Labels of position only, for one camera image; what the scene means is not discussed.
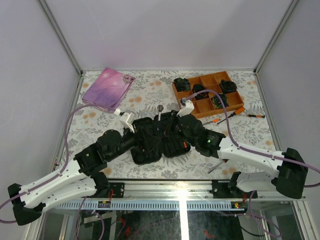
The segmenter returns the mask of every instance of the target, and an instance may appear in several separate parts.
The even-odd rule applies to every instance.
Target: floral tablecloth
[[[136,78],[131,89],[122,100],[119,108],[136,113],[136,118],[151,117],[157,112],[157,106],[162,104],[163,113],[178,110],[177,100],[172,90],[172,81],[175,78],[191,78],[210,74],[212,71],[123,71],[123,73]],[[77,107],[84,105],[81,98],[91,84],[98,78],[101,71],[87,71],[84,76],[82,88],[78,97]],[[246,111],[241,115],[230,118],[231,133],[236,141],[250,144],[267,150],[275,150],[266,118],[246,117],[245,114],[264,115],[264,108],[256,86],[252,71],[228,71],[238,92],[244,101]],[[200,119],[203,123],[220,118],[224,115],[214,115]],[[228,135],[226,122],[219,125],[215,123],[205,126],[208,129]],[[74,155],[94,143],[106,130],[114,129],[123,132],[119,117],[87,107],[79,110],[73,117],[68,134],[70,159]],[[229,179],[233,172],[257,172],[252,166],[228,161],[223,163],[212,173],[208,170],[220,161],[213,157],[200,155],[193,148],[185,155],[166,158],[146,165],[136,165],[130,152],[123,154],[112,162],[104,173],[109,178],[122,179]]]

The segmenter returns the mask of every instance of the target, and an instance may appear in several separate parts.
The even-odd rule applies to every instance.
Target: black plastic part
[[[287,159],[304,163],[304,160],[300,156],[299,152],[295,149],[288,148],[286,152],[283,153],[283,156]],[[308,168],[291,162],[283,161],[282,165],[278,166],[277,169],[279,170],[278,178],[271,180],[271,183],[275,185],[276,190],[286,197],[292,199],[301,199],[307,178]]]
[[[240,171],[234,172],[229,182],[212,180],[212,191],[210,193],[213,194],[213,198],[215,199],[242,199],[244,194],[248,196],[251,195],[252,191],[244,192],[237,188],[237,179],[241,174]],[[254,192],[253,199],[258,198],[257,191]]]
[[[77,153],[74,160],[80,166],[79,172],[87,176],[94,175],[107,167],[107,162],[101,158],[95,143]]]
[[[206,129],[202,122],[191,114],[178,119],[177,129],[182,133],[183,139],[194,146],[201,155],[219,158],[219,145],[226,137],[224,134]]]
[[[178,77],[174,79],[173,82],[177,92],[189,91],[191,89],[189,80],[186,78],[182,79],[181,77]]]
[[[103,172],[98,172],[97,174],[91,176],[91,178],[94,180],[96,188],[96,193],[92,197],[102,198],[110,189],[107,176]]]
[[[119,157],[137,145],[133,133],[126,129],[123,137],[116,130],[108,130],[96,143],[83,149],[74,157],[80,166],[80,173],[92,176],[105,169],[107,162]]]
[[[190,151],[190,145],[175,132],[177,126],[177,111],[158,115],[152,120],[144,117],[134,120],[132,125],[136,130],[137,146],[131,149],[134,163],[144,165],[157,162],[162,154],[167,158],[177,157]]]
[[[21,185],[19,184],[12,184],[8,187],[8,193],[10,198],[19,194],[21,190]],[[26,208],[24,207],[25,203],[21,202],[20,197],[16,198],[15,200],[11,201],[13,204],[13,214],[16,220],[16,223],[19,226],[23,226],[29,224],[38,218],[40,218],[42,214],[42,209],[46,206],[44,203],[40,203],[35,208]]]
[[[113,190],[113,199],[123,199],[125,194],[125,183],[124,182],[111,182],[109,192]]]
[[[219,87],[222,90],[223,94],[230,94],[237,91],[237,85],[233,81],[221,80]]]

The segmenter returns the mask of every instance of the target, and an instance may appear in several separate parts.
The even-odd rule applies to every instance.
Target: gray wall
[[[254,68],[291,0],[47,0],[83,69]]]
[[[35,0],[0,1],[0,202],[49,172],[77,74]],[[0,219],[13,220],[12,206]],[[0,239],[24,226],[0,224]]]
[[[319,10],[319,0],[300,1],[259,75],[283,147],[320,169]],[[307,183],[318,182],[309,170]],[[305,192],[320,232],[320,187]]]

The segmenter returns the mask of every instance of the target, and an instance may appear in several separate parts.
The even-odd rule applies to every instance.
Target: pink bag
[[[97,108],[113,113],[135,79],[133,76],[106,68],[86,91],[82,101],[87,104],[102,105],[103,107],[97,106]]]

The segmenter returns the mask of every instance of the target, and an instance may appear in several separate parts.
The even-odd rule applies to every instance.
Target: orange sorting tray
[[[222,94],[220,89],[221,80],[231,81],[228,73],[226,71],[220,71],[216,73],[206,74],[202,76],[196,76],[189,78],[189,83],[191,86],[191,90],[194,87],[194,84],[202,84],[206,89],[214,90],[217,93]],[[175,83],[172,82],[172,88],[175,95],[176,100],[178,101],[179,107],[181,108],[180,99],[186,98],[192,95],[192,91],[180,91],[178,92],[175,86]],[[197,119],[201,119],[204,117],[221,114],[224,112],[222,108],[215,109],[214,104],[211,101],[211,98],[214,96],[213,93],[209,92],[209,98],[196,100],[194,97],[191,98],[191,101],[194,105],[194,110],[192,111],[192,115],[194,115]],[[238,108],[244,106],[244,102],[241,99],[238,91],[226,94],[228,99],[229,106],[226,107],[227,112],[235,111]]]

